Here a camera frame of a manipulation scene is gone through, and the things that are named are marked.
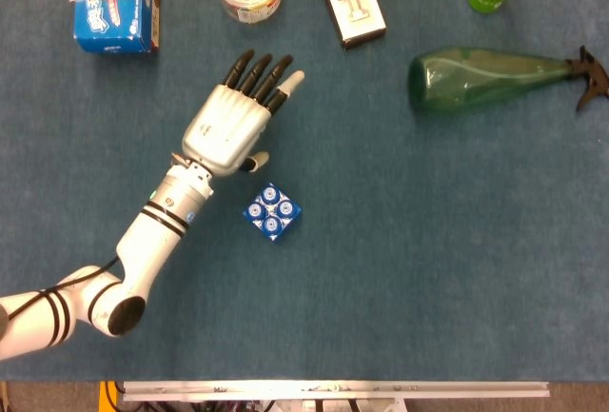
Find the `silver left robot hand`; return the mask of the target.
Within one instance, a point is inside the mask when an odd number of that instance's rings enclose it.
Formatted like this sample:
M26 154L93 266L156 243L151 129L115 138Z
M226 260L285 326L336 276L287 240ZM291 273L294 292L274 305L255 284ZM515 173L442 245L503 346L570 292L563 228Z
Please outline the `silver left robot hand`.
M283 77L293 62L289 54L273 68L268 66L271 54L251 63L253 56L249 49L237 58L182 139L185 158L214 176L224 177L244 166L270 119L305 78L301 70Z

